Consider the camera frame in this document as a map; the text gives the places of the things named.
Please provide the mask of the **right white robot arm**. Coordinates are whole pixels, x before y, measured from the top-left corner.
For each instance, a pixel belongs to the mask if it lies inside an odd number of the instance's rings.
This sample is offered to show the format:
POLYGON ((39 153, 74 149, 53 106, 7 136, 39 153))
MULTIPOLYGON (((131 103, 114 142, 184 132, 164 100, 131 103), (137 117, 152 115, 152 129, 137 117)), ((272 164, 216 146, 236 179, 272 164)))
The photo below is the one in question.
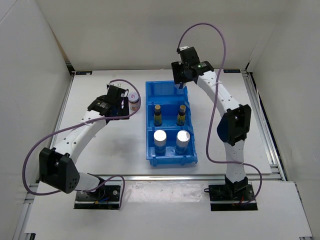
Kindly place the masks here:
POLYGON ((215 72, 208 61, 200 61, 194 47, 179 47, 180 61, 171 63, 174 84, 182 89, 194 82, 212 100, 221 120, 217 135, 225 148, 225 184, 222 187, 227 198, 238 199, 248 186, 244 168, 244 145, 250 130, 251 107, 238 102, 220 82, 220 72, 215 72))

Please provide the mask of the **front aluminium rail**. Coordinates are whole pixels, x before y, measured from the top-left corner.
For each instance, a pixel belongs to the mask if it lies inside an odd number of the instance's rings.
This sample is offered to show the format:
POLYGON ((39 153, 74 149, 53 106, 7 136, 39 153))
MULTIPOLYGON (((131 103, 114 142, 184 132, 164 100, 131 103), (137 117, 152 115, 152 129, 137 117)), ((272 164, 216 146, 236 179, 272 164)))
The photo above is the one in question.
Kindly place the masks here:
POLYGON ((222 181, 224 175, 122 175, 128 181, 222 181))

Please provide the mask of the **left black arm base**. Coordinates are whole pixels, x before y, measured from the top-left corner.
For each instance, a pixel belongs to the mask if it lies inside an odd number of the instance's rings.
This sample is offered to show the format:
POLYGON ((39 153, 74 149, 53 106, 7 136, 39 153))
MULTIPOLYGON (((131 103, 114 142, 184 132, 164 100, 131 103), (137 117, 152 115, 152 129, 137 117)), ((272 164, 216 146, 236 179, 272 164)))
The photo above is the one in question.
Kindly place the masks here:
POLYGON ((107 182, 98 192, 77 192, 73 208, 76 210, 119 210, 122 193, 123 183, 121 181, 107 182))

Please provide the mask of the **blue three-compartment plastic bin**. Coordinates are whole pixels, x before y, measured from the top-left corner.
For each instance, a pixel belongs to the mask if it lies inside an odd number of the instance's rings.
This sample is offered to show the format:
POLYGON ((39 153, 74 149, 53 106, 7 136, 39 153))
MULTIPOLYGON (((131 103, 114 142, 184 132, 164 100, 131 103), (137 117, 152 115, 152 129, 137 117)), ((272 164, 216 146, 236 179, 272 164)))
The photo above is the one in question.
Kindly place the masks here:
POLYGON ((191 108, 188 99, 188 88, 177 89, 172 80, 147 81, 145 83, 146 110, 146 159, 156 167, 158 165, 185 165, 197 163, 195 135, 191 120, 191 108), (155 105, 161 106, 162 124, 154 125, 155 105), (180 105, 186 106, 185 123, 177 125, 180 105), (163 130, 166 133, 165 153, 155 153, 154 132, 163 130), (177 154, 175 151, 177 133, 181 130, 190 133, 190 141, 186 152, 177 154))

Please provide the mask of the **right aluminium rail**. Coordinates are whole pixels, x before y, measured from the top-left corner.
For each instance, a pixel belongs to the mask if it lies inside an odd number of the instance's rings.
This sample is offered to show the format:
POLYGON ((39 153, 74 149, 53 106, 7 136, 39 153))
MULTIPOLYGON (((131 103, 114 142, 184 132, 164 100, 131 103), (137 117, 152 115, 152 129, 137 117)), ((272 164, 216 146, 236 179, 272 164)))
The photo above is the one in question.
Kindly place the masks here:
POLYGON ((257 121, 257 127, 262 138, 271 171, 279 176, 279 180, 287 181, 285 171, 281 164, 280 155, 277 153, 277 147, 272 137, 272 131, 270 130, 268 121, 265 117, 264 108, 261 103, 259 91, 255 85, 253 75, 251 72, 247 72, 245 70, 242 70, 241 73, 252 105, 252 110, 257 121))

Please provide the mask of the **white bead shaker jar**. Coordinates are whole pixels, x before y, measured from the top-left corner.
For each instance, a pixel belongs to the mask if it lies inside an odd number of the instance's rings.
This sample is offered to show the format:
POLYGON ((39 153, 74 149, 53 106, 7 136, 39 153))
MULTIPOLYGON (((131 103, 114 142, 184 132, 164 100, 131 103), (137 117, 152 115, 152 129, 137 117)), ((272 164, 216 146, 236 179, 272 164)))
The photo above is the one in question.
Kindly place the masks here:
POLYGON ((190 139, 191 135, 188 131, 180 130, 176 135, 175 152, 180 155, 185 153, 188 148, 190 139))
POLYGON ((154 151, 156 154, 164 154, 166 152, 167 134, 164 130, 156 130, 153 134, 154 151))

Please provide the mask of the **left aluminium rail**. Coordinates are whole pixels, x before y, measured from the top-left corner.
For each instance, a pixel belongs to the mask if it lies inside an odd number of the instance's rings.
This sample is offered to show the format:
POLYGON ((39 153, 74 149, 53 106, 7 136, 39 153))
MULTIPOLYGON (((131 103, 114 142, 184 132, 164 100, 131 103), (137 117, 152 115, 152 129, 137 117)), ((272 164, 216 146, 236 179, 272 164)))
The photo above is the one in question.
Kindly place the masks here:
MULTIPOLYGON (((58 118, 57 118, 57 122, 56 122, 56 125, 55 125, 55 128, 54 128, 54 132, 60 130, 60 128, 61 128, 61 123, 62 123, 62 120, 63 120, 64 112, 65 112, 65 109, 66 109, 66 105, 67 105, 67 102, 68 102, 68 99, 69 99, 70 91, 71 91, 71 88, 72 88, 72 85, 73 85, 75 73, 76 73, 75 70, 73 70, 71 72, 70 83, 68 84, 67 90, 66 90, 64 98, 63 98, 63 102, 62 102, 62 105, 61 105, 61 108, 60 108, 60 112, 59 112, 59 115, 58 115, 58 118)), ((49 147, 51 148, 56 143, 56 139, 57 139, 57 134, 45 139, 44 142, 48 141, 47 145, 49 145, 49 147)))

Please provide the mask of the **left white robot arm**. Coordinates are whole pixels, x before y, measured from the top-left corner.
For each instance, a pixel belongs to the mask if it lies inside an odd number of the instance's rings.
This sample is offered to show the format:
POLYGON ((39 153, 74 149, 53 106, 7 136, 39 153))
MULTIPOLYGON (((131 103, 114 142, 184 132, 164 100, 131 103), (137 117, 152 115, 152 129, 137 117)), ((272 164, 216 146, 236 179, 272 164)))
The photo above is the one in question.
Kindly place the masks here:
POLYGON ((97 97, 87 108, 81 123, 53 148, 43 148, 39 153, 40 181, 66 194, 72 191, 87 191, 93 200, 100 200, 105 194, 102 179, 79 172, 76 162, 91 139, 108 123, 105 117, 129 115, 127 91, 111 85, 107 94, 97 97))

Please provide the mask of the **aluminium rail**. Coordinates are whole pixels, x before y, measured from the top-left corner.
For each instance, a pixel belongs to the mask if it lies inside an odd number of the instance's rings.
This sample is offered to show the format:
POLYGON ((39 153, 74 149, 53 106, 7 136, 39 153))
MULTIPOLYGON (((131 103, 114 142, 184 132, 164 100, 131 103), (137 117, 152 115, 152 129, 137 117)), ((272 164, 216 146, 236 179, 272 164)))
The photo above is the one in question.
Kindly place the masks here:
POLYGON ((285 171, 281 164, 280 155, 277 153, 277 147, 272 137, 272 131, 270 130, 268 121, 265 117, 264 108, 261 103, 259 91, 255 85, 253 75, 251 72, 247 72, 245 70, 242 70, 241 73, 252 105, 252 110, 257 121, 257 127, 262 138, 271 171, 279 176, 279 180, 287 181, 285 171))
POLYGON ((128 181, 222 181, 224 175, 122 175, 128 181))
MULTIPOLYGON (((61 105, 61 108, 60 108, 60 112, 59 112, 59 115, 58 115, 58 118, 57 118, 57 122, 56 122, 56 125, 55 125, 55 128, 54 128, 54 132, 60 130, 60 128, 61 128, 61 123, 62 123, 62 120, 63 120, 64 112, 65 112, 65 109, 66 109, 66 105, 67 105, 67 102, 68 102, 68 99, 69 99, 70 91, 71 91, 71 88, 72 88, 72 85, 73 85, 75 73, 76 73, 75 70, 73 70, 71 72, 70 83, 68 84, 67 90, 66 90, 64 98, 63 98, 63 102, 62 102, 62 105, 61 105)), ((44 142, 48 141, 47 145, 49 145, 49 147, 51 148, 56 143, 56 139, 57 139, 57 134, 45 139, 44 142)))

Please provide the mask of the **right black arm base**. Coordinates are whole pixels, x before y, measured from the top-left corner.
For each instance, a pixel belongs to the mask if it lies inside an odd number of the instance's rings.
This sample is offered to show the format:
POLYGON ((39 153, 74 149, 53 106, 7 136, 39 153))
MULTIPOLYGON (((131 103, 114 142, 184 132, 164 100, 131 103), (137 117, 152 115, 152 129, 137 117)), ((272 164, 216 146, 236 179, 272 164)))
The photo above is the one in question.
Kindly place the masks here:
POLYGON ((255 195, 251 184, 240 190, 240 192, 237 192, 234 196, 229 195, 224 184, 209 185, 203 191, 209 194, 210 210, 212 212, 258 210, 256 201, 250 201, 255 195))

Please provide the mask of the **right blue corner label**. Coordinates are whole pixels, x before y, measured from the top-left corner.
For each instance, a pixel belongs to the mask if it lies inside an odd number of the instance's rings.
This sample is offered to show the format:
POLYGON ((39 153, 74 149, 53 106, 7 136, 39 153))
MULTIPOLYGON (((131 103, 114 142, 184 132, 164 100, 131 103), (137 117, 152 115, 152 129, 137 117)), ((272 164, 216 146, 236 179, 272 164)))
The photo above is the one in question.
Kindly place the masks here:
POLYGON ((241 73, 240 69, 224 69, 223 72, 225 74, 238 74, 241 73))

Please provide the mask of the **yellow label sauce bottle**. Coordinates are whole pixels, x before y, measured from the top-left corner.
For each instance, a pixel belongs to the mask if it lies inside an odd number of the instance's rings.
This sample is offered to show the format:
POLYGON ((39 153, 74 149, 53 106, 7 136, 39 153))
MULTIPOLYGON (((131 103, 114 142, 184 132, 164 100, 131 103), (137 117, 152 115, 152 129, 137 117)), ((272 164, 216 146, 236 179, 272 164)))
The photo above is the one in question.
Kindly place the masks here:
POLYGON ((176 124, 178 126, 183 126, 185 124, 185 118, 186 118, 186 106, 180 105, 179 111, 177 114, 177 121, 176 124))
POLYGON ((154 125, 160 126, 162 124, 162 110, 159 104, 154 106, 154 125))

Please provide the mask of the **left blue corner label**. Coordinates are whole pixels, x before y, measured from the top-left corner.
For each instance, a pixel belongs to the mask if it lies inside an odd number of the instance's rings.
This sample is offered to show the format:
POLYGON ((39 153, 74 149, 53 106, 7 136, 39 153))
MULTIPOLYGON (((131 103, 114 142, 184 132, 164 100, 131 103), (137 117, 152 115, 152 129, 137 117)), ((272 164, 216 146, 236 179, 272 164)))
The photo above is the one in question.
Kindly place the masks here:
POLYGON ((75 74, 76 75, 80 75, 80 76, 89 76, 92 75, 92 71, 76 71, 75 74))

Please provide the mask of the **blue corner label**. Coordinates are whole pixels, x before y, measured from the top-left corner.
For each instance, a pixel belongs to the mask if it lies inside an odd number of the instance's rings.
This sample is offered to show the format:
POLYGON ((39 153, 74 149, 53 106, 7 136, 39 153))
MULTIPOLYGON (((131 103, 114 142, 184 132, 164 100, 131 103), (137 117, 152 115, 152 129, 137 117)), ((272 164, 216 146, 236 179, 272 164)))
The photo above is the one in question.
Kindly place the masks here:
POLYGON ((224 69, 223 72, 225 74, 238 74, 241 73, 240 69, 224 69))
POLYGON ((92 71, 76 71, 75 74, 76 75, 80 75, 80 76, 89 76, 92 75, 92 71))

